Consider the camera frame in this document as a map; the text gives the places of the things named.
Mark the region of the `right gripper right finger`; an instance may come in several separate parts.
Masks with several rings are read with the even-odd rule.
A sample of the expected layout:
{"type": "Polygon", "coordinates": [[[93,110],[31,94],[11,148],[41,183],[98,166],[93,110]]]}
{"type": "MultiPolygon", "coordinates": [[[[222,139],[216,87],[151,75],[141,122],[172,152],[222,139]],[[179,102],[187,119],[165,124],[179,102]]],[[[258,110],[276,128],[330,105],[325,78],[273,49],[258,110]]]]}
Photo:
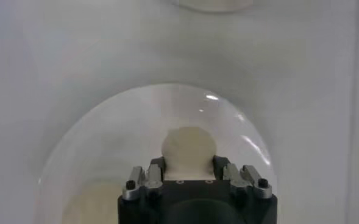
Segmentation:
{"type": "Polygon", "coordinates": [[[213,173],[216,180],[227,180],[233,195],[247,193],[252,189],[254,196],[266,200],[272,198],[272,186],[262,178],[254,166],[243,165],[241,169],[228,158],[215,155],[212,159],[213,173]]]}

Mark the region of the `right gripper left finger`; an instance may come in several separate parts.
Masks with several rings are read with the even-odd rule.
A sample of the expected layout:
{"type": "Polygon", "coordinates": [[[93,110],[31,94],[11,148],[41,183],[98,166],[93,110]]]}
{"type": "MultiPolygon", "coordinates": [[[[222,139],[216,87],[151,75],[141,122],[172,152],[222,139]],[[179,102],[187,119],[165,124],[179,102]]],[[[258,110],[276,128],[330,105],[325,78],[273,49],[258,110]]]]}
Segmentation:
{"type": "Polygon", "coordinates": [[[130,177],[123,187],[122,199],[125,201],[139,200],[142,192],[147,198],[159,198],[162,194],[165,168],[163,156],[152,159],[147,171],[141,166],[133,167],[130,177]]]}

